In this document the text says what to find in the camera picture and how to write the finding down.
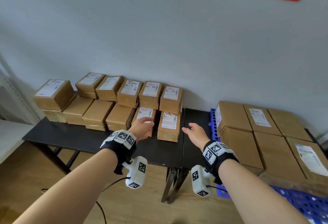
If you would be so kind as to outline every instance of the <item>human hand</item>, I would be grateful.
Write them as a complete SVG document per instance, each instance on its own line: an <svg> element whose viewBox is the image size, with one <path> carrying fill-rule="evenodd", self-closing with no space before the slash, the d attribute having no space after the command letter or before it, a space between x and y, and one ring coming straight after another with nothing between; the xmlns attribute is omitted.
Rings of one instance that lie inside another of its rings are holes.
<svg viewBox="0 0 328 224"><path fill-rule="evenodd" d="M191 130L183 127L183 132L188 134L191 142L203 152L204 146L210 141L210 139L207 137L204 129L196 123L189 123L189 126L191 127Z"/></svg>
<svg viewBox="0 0 328 224"><path fill-rule="evenodd" d="M135 120L128 131L137 138L136 142L138 142L139 140L148 137L146 134L152 130L153 126L154 126L153 118L142 117L140 119Z"/></svg>

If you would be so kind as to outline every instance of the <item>light wood floor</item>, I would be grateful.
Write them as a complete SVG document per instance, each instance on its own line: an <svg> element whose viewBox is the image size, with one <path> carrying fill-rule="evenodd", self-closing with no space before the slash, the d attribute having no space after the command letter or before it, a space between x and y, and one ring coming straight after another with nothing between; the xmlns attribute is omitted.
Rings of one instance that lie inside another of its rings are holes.
<svg viewBox="0 0 328 224"><path fill-rule="evenodd" d="M67 162L72 154L73 151L62 150L59 156ZM72 168L91 156L80 153ZM0 224L12 223L41 195L42 188L50 188L63 176L36 148L23 143L0 164ZM105 211L107 223L170 224L177 218L190 224L243 223L232 201L217 197L215 189L207 198L195 195L190 174L175 202L171 205L161 203L165 177L166 168L150 165L142 188L129 189L122 181L103 192L98 202ZM98 206L94 206L85 223L104 223Z"/></svg>

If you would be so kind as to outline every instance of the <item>wall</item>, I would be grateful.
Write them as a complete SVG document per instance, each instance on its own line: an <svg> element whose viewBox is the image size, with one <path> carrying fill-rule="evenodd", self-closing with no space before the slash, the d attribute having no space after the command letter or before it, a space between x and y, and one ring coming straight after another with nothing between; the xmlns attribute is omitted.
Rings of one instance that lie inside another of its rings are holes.
<svg viewBox="0 0 328 224"><path fill-rule="evenodd" d="M26 88L89 71L293 111L328 128L328 0L0 0L0 52Z"/></svg>

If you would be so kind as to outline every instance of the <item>black tabletop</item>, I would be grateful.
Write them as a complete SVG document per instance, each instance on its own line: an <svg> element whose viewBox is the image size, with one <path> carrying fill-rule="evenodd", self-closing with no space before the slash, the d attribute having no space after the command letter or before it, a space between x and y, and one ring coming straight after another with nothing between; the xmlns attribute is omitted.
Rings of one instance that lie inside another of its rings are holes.
<svg viewBox="0 0 328 224"><path fill-rule="evenodd" d="M211 127L208 125L208 123L210 122L210 112L193 110L188 108L185 109L184 127L190 128L189 123L197 123L199 126L203 127L207 136L211 139ZM183 135L184 137L182 167L191 169L197 164L204 167L205 164L202 159L202 152L191 142L188 135Z"/></svg>
<svg viewBox="0 0 328 224"><path fill-rule="evenodd" d="M180 128L184 125L184 109L182 111ZM157 140L159 116L155 119L152 137L138 142L133 157L143 156L149 164L165 167L182 167L183 132L180 131L178 142ZM97 131L86 129L85 126L70 125L67 123L50 122L42 119L22 139L71 150L96 153L102 142L113 131Z"/></svg>

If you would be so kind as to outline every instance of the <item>box without label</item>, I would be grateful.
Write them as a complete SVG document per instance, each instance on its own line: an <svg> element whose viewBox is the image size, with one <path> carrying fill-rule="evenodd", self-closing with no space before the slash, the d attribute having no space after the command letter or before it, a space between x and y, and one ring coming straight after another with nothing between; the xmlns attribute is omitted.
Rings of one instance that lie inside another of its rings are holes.
<svg viewBox="0 0 328 224"><path fill-rule="evenodd" d="M82 117L88 129L106 131L106 118L114 107L114 102L94 100Z"/></svg>
<svg viewBox="0 0 328 224"><path fill-rule="evenodd" d="M124 82L123 76L105 76L101 83L96 88L96 93L99 100L117 101L117 92Z"/></svg>
<svg viewBox="0 0 328 224"><path fill-rule="evenodd" d="M166 86L160 98L159 110L172 114L180 114L183 88Z"/></svg>
<svg viewBox="0 0 328 224"><path fill-rule="evenodd" d="M70 99L70 101L67 103L67 105L64 107L67 108L67 106L74 100L76 95L73 95L73 97ZM66 123L66 119L63 116L63 111L60 110L44 110L42 109L43 113L47 117L49 121L53 122L61 122L61 123Z"/></svg>
<svg viewBox="0 0 328 224"><path fill-rule="evenodd" d="M137 108L141 87L142 82L125 79L117 92L117 103L122 106Z"/></svg>
<svg viewBox="0 0 328 224"><path fill-rule="evenodd" d="M252 131L244 106L229 101L219 101L215 110L215 121L218 134L226 126L242 131Z"/></svg>
<svg viewBox="0 0 328 224"><path fill-rule="evenodd" d="M139 93L140 107L158 110L162 91L162 83L145 81Z"/></svg>
<svg viewBox="0 0 328 224"><path fill-rule="evenodd" d="M79 96L96 99L96 87L101 83L104 77L104 74L88 73L75 84Z"/></svg>
<svg viewBox="0 0 328 224"><path fill-rule="evenodd" d="M249 122L254 131L282 136L266 108L244 105Z"/></svg>
<svg viewBox="0 0 328 224"><path fill-rule="evenodd" d="M306 178L294 188L319 197L328 197L328 161L320 147L300 139L285 139Z"/></svg>
<svg viewBox="0 0 328 224"><path fill-rule="evenodd" d="M283 137L256 131L254 137L265 170L259 178L269 185L284 189L291 189L305 181L305 176Z"/></svg>
<svg viewBox="0 0 328 224"><path fill-rule="evenodd" d="M158 126L157 139L178 142L181 114L162 112Z"/></svg>
<svg viewBox="0 0 328 224"><path fill-rule="evenodd" d="M134 114L135 108L115 104L106 119L108 129L111 131L128 130L131 127Z"/></svg>
<svg viewBox="0 0 328 224"><path fill-rule="evenodd" d="M33 96L33 100L42 110L64 110L74 96L70 81L49 80Z"/></svg>
<svg viewBox="0 0 328 224"><path fill-rule="evenodd" d="M63 116L67 123L84 126L82 117L93 101L94 99L91 98L76 96L76 98L63 111Z"/></svg>
<svg viewBox="0 0 328 224"><path fill-rule="evenodd" d="M312 139L293 113L277 109L268 109L268 112L284 137L312 142Z"/></svg>
<svg viewBox="0 0 328 224"><path fill-rule="evenodd" d="M255 175L263 171L260 155L251 132L225 127L221 132L221 142L232 149L238 161Z"/></svg>
<svg viewBox="0 0 328 224"><path fill-rule="evenodd" d="M137 108L137 111L135 112L134 118L132 120L132 124L135 120L140 119L142 117L150 117L155 120L156 112L157 112L156 109L139 107L139 108ZM152 132L153 132L153 129L150 132L148 132L146 135L148 135L148 137L151 137Z"/></svg>

